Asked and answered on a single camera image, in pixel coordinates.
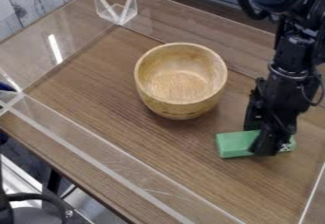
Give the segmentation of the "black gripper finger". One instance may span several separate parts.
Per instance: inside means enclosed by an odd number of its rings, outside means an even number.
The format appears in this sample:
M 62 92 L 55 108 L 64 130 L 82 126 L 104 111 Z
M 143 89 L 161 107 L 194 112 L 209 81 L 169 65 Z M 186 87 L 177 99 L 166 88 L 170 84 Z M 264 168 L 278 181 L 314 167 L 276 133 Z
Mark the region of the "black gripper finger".
M 258 88 L 250 91 L 249 104 L 246 107 L 244 130 L 260 130 L 262 126 L 264 101 Z
M 256 114 L 249 117 L 249 129 L 260 131 L 249 151 L 256 156 L 276 156 L 296 134 L 297 118 L 293 115 L 280 117 L 277 114 L 272 114 L 264 117 L 261 114 Z

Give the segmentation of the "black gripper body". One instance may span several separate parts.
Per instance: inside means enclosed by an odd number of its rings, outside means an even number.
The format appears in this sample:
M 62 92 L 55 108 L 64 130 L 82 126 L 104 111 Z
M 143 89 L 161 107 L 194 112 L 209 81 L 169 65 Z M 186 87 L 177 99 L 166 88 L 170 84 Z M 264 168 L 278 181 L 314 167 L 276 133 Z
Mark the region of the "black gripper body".
M 321 74 L 313 57 L 314 39 L 289 35 L 280 39 L 268 65 L 269 75 L 257 79 L 253 105 L 262 123 L 276 130 L 294 130 L 297 118 L 321 100 L 314 100 L 321 87 Z

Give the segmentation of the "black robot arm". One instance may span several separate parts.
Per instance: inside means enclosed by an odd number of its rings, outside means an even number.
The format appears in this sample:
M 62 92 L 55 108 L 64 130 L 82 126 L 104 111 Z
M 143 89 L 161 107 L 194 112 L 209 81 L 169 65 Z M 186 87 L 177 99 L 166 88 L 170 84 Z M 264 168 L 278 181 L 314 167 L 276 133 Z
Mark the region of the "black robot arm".
M 274 156 L 297 131 L 297 118 L 325 98 L 325 0 L 238 0 L 246 15 L 278 15 L 269 75 L 250 93 L 244 129 L 257 130 L 249 151 Z

